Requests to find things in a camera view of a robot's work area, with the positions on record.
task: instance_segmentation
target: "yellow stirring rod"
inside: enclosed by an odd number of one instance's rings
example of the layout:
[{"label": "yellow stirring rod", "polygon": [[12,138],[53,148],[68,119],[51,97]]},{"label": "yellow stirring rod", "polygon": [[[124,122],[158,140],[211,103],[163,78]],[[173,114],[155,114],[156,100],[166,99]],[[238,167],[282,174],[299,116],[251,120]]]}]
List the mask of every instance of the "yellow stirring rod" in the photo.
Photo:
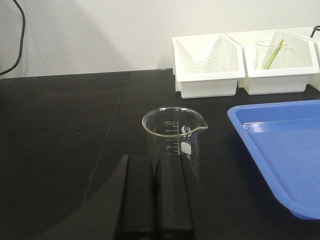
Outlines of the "yellow stirring rod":
[{"label": "yellow stirring rod", "polygon": [[279,45],[277,46],[277,48],[274,50],[274,52],[272,53],[272,55],[270,56],[269,60],[266,62],[265,66],[264,66],[264,70],[265,69],[269,69],[270,68],[270,65],[272,64],[272,62],[275,60],[277,54],[279,53],[283,43],[284,43],[284,39],[282,39],[279,43]]}]

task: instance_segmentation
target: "blue plastic tray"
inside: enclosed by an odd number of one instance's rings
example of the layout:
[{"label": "blue plastic tray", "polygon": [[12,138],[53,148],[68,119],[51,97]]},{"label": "blue plastic tray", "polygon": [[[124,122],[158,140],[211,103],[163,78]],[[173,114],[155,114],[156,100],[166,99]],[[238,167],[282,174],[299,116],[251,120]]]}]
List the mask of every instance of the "blue plastic tray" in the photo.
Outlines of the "blue plastic tray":
[{"label": "blue plastic tray", "polygon": [[320,219],[320,100],[235,106],[228,116],[278,201]]}]

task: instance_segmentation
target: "black countertop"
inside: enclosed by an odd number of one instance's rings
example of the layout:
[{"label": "black countertop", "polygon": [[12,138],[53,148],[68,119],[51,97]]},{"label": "black countertop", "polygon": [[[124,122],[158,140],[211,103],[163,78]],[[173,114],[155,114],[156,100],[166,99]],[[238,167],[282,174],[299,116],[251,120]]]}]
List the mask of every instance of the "black countertop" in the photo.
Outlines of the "black countertop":
[{"label": "black countertop", "polygon": [[174,86],[172,69],[1,80],[0,240],[56,239],[57,227],[88,201],[107,204],[99,191],[122,155],[147,154],[142,117],[164,106],[195,109],[208,123],[199,179],[223,213],[224,232],[232,228],[229,239],[320,239],[318,220],[301,220],[275,199],[227,116],[237,105],[314,100],[320,92],[308,85],[250,96],[241,88],[182,99]]}]

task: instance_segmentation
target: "white plastic bin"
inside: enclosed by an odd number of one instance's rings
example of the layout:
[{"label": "white plastic bin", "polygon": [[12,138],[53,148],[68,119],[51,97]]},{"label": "white plastic bin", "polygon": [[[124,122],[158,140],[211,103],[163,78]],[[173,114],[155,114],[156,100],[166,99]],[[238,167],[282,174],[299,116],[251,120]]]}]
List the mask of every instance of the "white plastic bin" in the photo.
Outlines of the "white plastic bin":
[{"label": "white plastic bin", "polygon": [[[315,45],[315,51],[318,59],[318,63],[320,64],[320,31],[315,31],[313,37],[310,37],[313,32],[313,27],[302,27],[302,28],[288,28],[285,31],[295,34],[299,37],[308,39],[312,41]],[[310,85],[320,91],[320,74],[313,74],[311,76]]]},{"label": "white plastic bin", "polygon": [[[319,73],[319,65],[312,41],[283,30],[261,30],[227,33],[242,45],[247,75],[239,87],[249,95],[303,92],[311,74]],[[294,66],[275,69],[256,69],[256,42],[285,40],[294,56]]]},{"label": "white plastic bin", "polygon": [[172,38],[175,90],[182,98],[232,96],[245,76],[242,47],[227,35]]}]

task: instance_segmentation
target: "white wall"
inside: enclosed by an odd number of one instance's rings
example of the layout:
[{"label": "white wall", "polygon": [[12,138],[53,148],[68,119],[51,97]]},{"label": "white wall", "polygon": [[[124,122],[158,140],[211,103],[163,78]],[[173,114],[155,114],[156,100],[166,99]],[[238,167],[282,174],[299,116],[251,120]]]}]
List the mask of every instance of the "white wall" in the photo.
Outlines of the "white wall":
[{"label": "white wall", "polygon": [[[3,78],[172,67],[171,37],[320,25],[319,0],[17,0]],[[1,0],[0,71],[21,15]]]}]

